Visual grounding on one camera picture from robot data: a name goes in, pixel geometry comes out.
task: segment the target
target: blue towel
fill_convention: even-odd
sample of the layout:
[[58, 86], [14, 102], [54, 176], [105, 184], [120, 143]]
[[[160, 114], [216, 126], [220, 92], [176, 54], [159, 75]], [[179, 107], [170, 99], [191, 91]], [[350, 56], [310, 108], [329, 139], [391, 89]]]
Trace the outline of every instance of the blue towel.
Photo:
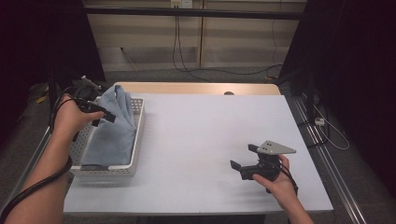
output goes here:
[[114, 114], [116, 120], [114, 123], [100, 120], [81, 164], [127, 165], [136, 133], [131, 96], [121, 86], [113, 86], [102, 95], [100, 105]]

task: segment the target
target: white plastic basket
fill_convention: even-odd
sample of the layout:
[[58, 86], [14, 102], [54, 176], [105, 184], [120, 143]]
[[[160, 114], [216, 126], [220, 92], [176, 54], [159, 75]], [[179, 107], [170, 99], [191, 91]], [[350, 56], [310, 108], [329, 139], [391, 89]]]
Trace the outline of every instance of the white plastic basket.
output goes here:
[[117, 177], [117, 176], [133, 176], [136, 170], [137, 158], [139, 156], [141, 138], [145, 120], [145, 107], [143, 99], [132, 99], [132, 109], [134, 111], [134, 124], [136, 125], [136, 134], [133, 142], [132, 155], [129, 164], [127, 165], [112, 165], [112, 166], [82, 166], [81, 159], [88, 149], [92, 136], [96, 127], [88, 124], [78, 134], [78, 139], [71, 146], [70, 157], [73, 160], [73, 166], [70, 172], [75, 176], [87, 177]]

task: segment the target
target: human arm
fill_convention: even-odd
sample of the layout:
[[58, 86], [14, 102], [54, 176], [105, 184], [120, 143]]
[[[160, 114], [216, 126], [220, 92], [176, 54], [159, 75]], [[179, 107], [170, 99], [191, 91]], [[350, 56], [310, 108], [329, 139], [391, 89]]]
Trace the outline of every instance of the human arm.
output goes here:
[[[66, 95], [63, 101], [68, 99], [70, 97]], [[90, 120], [100, 119], [103, 115], [103, 112], [85, 114], [74, 101], [65, 102], [59, 108], [47, 146], [21, 190], [62, 170], [74, 135]], [[15, 206], [6, 223], [62, 223], [65, 191], [66, 176], [62, 175]]]
[[[289, 170], [289, 160], [283, 155], [279, 155], [279, 158], [282, 161], [282, 166]], [[292, 224], [314, 223], [311, 217], [306, 213], [303, 205], [300, 203], [300, 200], [297, 198], [294, 187], [291, 184], [290, 179], [285, 174], [281, 172], [274, 182], [271, 182], [260, 175], [253, 175], [253, 178], [259, 184], [271, 191], [280, 207], [288, 214]]]

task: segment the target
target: white table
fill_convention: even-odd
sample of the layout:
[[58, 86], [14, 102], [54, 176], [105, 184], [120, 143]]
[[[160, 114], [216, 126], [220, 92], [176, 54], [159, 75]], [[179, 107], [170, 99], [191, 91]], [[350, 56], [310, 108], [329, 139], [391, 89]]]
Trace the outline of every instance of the white table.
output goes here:
[[92, 183], [75, 178], [66, 214], [236, 215], [281, 211], [255, 181], [241, 180], [230, 160], [257, 163], [248, 144], [293, 147], [291, 172], [308, 211], [332, 204], [281, 95], [144, 94], [146, 122], [134, 177]]

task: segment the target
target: hand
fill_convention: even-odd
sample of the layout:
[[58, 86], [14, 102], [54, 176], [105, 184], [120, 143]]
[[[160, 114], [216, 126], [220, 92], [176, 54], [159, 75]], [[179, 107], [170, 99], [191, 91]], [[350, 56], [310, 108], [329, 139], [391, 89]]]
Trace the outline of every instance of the hand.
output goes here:
[[101, 119], [105, 113], [102, 111], [94, 113], [84, 113], [77, 107], [70, 96], [65, 94], [60, 105], [65, 102], [58, 110], [55, 118], [53, 135], [61, 135], [68, 140], [73, 139], [74, 135], [84, 128], [88, 122]]
[[[282, 162], [282, 166], [289, 170], [289, 160], [284, 155], [279, 155], [279, 158]], [[253, 179], [269, 189], [283, 209], [286, 208], [285, 205], [298, 200], [290, 179], [282, 172], [280, 172], [279, 177], [274, 182], [260, 175], [253, 175]]]

